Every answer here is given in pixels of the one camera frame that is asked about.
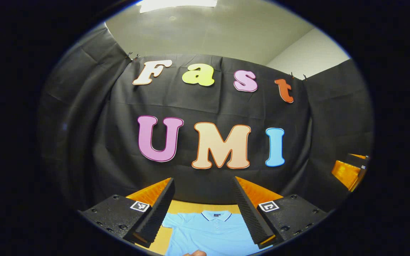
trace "foam letter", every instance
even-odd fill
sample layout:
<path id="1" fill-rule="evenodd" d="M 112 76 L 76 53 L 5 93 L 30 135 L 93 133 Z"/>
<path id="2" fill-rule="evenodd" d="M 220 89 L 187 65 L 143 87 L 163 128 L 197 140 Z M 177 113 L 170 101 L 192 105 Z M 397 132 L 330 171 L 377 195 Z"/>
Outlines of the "foam letter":
<path id="1" fill-rule="evenodd" d="M 169 66 L 172 65 L 172 60 L 155 60 L 154 62 L 146 62 L 145 67 L 143 68 L 142 72 L 138 76 L 137 79 L 135 79 L 132 84 L 133 85 L 144 85 L 144 84 L 149 84 L 151 81 L 153 81 L 150 76 L 153 74 L 155 78 L 157 78 L 164 66 L 168 68 Z"/>
<path id="2" fill-rule="evenodd" d="M 275 84 L 279 85 L 279 94 L 281 95 L 281 98 L 287 103 L 292 103 L 293 97 L 289 95 L 289 91 L 288 91 L 288 90 L 292 90 L 292 88 L 290 85 L 286 83 L 286 80 L 284 79 L 275 80 Z"/>
<path id="3" fill-rule="evenodd" d="M 234 73 L 234 86 L 238 91 L 255 92 L 257 90 L 257 83 L 254 81 L 256 75 L 251 71 L 238 70 Z"/>
<path id="4" fill-rule="evenodd" d="M 265 162 L 266 166 L 276 167 L 284 164 L 283 158 L 283 135 L 281 128 L 268 128 L 265 133 L 270 138 L 270 156 Z"/>
<path id="5" fill-rule="evenodd" d="M 137 119 L 140 124 L 138 132 L 138 148 L 142 155 L 156 162 L 170 161 L 176 153 L 178 130 L 183 126 L 184 121 L 179 118 L 165 118 L 163 123 L 167 126 L 165 149 L 158 151 L 153 149 L 151 138 L 153 136 L 153 126 L 158 123 L 158 119 L 153 116 L 140 116 Z"/>
<path id="6" fill-rule="evenodd" d="M 209 151 L 218 168 L 224 165 L 231 152 L 231 160 L 227 163 L 227 167 L 243 169 L 249 166 L 247 144 L 251 127 L 241 124 L 234 126 L 226 141 L 223 141 L 218 127 L 214 123 L 196 123 L 194 129 L 199 132 L 199 147 L 197 149 L 197 160 L 192 162 L 192 167 L 196 169 L 210 168 L 212 163 L 208 161 Z"/>
<path id="7" fill-rule="evenodd" d="M 212 85 L 215 80 L 213 80 L 213 67 L 207 64 L 192 64 L 188 67 L 186 73 L 183 74 L 183 81 L 185 83 L 197 84 L 203 86 Z"/>

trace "white wall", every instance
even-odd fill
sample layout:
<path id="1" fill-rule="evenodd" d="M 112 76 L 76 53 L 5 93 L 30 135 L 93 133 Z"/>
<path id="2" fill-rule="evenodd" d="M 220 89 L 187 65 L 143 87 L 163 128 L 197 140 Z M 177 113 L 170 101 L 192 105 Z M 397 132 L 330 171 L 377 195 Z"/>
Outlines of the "white wall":
<path id="1" fill-rule="evenodd" d="M 106 21 L 132 56 L 209 54 L 266 65 L 314 26 L 269 1 L 218 0 L 140 13 L 132 5 Z"/>
<path id="2" fill-rule="evenodd" d="M 292 72 L 294 77 L 303 80 L 303 74 L 308 78 L 349 58 L 329 36 L 314 28 L 282 51 L 267 66 L 287 74 Z"/>

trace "polo shirt collar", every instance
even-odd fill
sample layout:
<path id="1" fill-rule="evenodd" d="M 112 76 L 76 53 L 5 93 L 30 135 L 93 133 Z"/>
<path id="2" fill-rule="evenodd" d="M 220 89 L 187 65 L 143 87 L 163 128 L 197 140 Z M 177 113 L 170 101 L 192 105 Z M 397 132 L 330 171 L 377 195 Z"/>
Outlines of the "polo shirt collar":
<path id="1" fill-rule="evenodd" d="M 225 210 L 225 211 L 209 211 L 209 210 L 204 210 L 202 212 L 203 217 L 207 219 L 208 221 L 210 220 L 221 220 L 221 221 L 226 221 L 229 219 L 229 217 L 232 215 L 231 212 Z"/>

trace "orange object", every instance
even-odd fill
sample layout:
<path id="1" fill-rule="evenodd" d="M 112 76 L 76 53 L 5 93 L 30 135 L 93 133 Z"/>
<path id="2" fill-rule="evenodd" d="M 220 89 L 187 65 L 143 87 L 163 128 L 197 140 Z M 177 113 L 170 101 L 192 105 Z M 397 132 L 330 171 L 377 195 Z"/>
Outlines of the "orange object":
<path id="1" fill-rule="evenodd" d="M 276 238 L 276 235 L 272 235 L 270 237 L 268 237 L 265 241 L 261 242 L 261 245 L 268 243 L 269 241 L 273 240 Z"/>
<path id="2" fill-rule="evenodd" d="M 275 192 L 269 191 L 268 189 L 261 187 L 257 184 L 254 184 L 250 181 L 244 180 L 240 177 L 235 177 L 238 183 L 241 185 L 241 188 L 245 191 L 249 200 L 251 200 L 254 208 L 261 203 L 277 200 L 283 198 Z"/>
<path id="3" fill-rule="evenodd" d="M 349 191 L 353 191 L 353 188 L 357 185 L 358 173 L 360 173 L 359 167 L 341 161 L 336 161 L 332 170 L 332 174 L 340 180 Z"/>
<path id="4" fill-rule="evenodd" d="M 281 99 L 283 99 L 287 103 L 292 103 L 293 97 L 289 95 L 289 90 L 292 90 L 292 87 L 286 83 L 286 80 L 275 80 L 275 84 L 279 86 L 279 94 L 281 96 Z"/>
<path id="5" fill-rule="evenodd" d="M 356 155 L 356 154 L 351 154 L 351 155 L 356 156 L 356 157 L 360 157 L 361 159 L 366 159 L 366 156 L 363 156 L 363 155 Z"/>
<path id="6" fill-rule="evenodd" d="M 151 186 L 148 186 L 146 188 L 143 188 L 140 191 L 137 191 L 135 193 L 130 194 L 129 196 L 126 196 L 126 198 L 139 201 L 145 204 L 149 204 L 151 207 L 153 207 L 153 204 L 156 202 L 159 195 L 162 193 L 164 188 L 167 186 L 167 183 L 169 183 L 170 179 L 171 178 L 166 178 L 163 181 L 154 183 Z"/>

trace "screw hole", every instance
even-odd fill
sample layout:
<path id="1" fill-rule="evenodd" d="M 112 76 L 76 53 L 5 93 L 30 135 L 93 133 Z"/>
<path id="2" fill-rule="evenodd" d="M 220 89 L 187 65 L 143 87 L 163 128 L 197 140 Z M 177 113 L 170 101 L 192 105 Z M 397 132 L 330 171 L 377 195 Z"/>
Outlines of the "screw hole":
<path id="1" fill-rule="evenodd" d="M 283 226 L 281 227 L 281 232 L 286 232 L 287 230 L 289 230 L 290 228 L 288 226 Z"/>

